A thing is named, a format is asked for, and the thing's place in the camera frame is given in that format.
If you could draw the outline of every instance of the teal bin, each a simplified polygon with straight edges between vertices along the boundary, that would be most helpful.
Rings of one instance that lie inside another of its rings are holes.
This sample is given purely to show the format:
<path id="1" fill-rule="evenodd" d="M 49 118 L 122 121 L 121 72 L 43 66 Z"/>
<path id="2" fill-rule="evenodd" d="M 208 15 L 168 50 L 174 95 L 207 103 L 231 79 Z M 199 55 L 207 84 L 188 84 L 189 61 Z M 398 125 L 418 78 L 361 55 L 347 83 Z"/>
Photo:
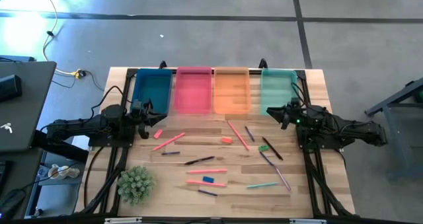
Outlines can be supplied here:
<path id="1" fill-rule="evenodd" d="M 297 83 L 297 73 L 285 69 L 264 69 L 260 88 L 260 113 L 268 115 L 268 107 L 281 107 L 297 97 L 291 83 Z"/>
<path id="2" fill-rule="evenodd" d="M 132 100 L 142 103 L 150 99 L 156 113 L 167 114 L 172 91 L 171 69 L 138 69 Z"/>

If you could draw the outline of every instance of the teal marker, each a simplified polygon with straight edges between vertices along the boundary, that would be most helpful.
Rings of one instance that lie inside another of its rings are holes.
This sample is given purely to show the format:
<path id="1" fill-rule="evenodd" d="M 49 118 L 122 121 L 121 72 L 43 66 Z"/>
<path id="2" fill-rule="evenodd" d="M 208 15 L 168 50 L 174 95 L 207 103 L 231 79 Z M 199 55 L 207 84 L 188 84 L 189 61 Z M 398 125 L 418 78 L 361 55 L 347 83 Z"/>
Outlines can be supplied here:
<path id="1" fill-rule="evenodd" d="M 265 187 L 265 186 L 273 186 L 279 184 L 278 182 L 271 182 L 271 183 L 265 183 L 265 184 L 252 184 L 248 185 L 247 188 L 258 188 L 258 187 Z"/>

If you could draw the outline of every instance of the succulent plant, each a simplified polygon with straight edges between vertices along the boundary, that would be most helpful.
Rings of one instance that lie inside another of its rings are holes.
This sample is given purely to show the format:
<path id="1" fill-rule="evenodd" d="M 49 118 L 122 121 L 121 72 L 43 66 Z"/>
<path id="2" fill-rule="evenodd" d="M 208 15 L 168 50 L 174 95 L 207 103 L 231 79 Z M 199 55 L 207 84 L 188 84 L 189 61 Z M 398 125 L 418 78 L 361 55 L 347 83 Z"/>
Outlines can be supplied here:
<path id="1" fill-rule="evenodd" d="M 150 195 L 154 185 L 155 182 L 148 170 L 137 166 L 120 173 L 118 193 L 124 202 L 136 205 Z"/>

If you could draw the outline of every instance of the pink bin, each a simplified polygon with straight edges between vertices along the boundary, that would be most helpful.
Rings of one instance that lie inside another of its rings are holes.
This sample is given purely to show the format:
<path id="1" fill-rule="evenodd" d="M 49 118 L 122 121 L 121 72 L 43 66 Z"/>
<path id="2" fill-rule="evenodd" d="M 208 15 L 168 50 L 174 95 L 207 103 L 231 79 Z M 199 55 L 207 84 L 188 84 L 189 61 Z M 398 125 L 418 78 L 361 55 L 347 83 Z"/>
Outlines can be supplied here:
<path id="1" fill-rule="evenodd" d="M 183 114 L 207 114 L 212 110 L 211 67 L 179 67 L 176 70 L 174 108 Z"/>

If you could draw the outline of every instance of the plastic bin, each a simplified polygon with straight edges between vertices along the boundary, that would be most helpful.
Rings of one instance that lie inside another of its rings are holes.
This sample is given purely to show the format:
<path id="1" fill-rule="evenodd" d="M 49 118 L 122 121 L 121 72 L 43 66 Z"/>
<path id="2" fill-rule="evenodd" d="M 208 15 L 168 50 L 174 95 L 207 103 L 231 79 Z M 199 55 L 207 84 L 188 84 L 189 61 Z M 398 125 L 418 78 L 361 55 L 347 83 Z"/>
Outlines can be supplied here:
<path id="1" fill-rule="evenodd" d="M 176 70 L 174 108 L 183 114 L 207 114 L 212 109 L 211 67 Z"/>
<path id="2" fill-rule="evenodd" d="M 295 71 L 284 69 L 264 69 L 260 88 L 260 113 L 268 115 L 268 107 L 281 107 L 297 97 L 291 83 L 297 82 Z"/>
<path id="3" fill-rule="evenodd" d="M 167 114 L 172 91 L 170 69 L 138 69 L 132 100 L 153 103 L 154 112 Z"/>
<path id="4" fill-rule="evenodd" d="M 251 109 L 250 74 L 244 67 L 214 70 L 214 110 L 218 114 L 246 114 Z"/>

